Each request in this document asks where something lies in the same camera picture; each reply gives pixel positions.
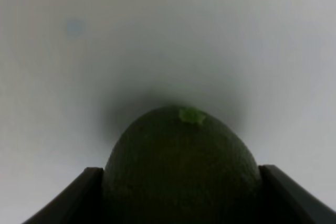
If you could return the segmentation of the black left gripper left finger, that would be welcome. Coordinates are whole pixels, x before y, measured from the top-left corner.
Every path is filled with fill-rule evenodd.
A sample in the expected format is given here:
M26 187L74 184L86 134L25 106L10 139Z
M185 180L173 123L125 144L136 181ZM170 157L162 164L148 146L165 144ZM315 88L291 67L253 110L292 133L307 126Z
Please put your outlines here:
M101 223L102 177L102 168L85 168L57 197L25 223Z

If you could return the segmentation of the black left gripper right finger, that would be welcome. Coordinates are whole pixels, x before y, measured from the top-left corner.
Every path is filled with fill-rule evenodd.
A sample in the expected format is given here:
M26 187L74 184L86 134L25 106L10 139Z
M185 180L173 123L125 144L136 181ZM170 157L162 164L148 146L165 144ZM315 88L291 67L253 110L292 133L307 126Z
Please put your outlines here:
M264 182L260 223L336 224L326 206L275 165L259 166Z

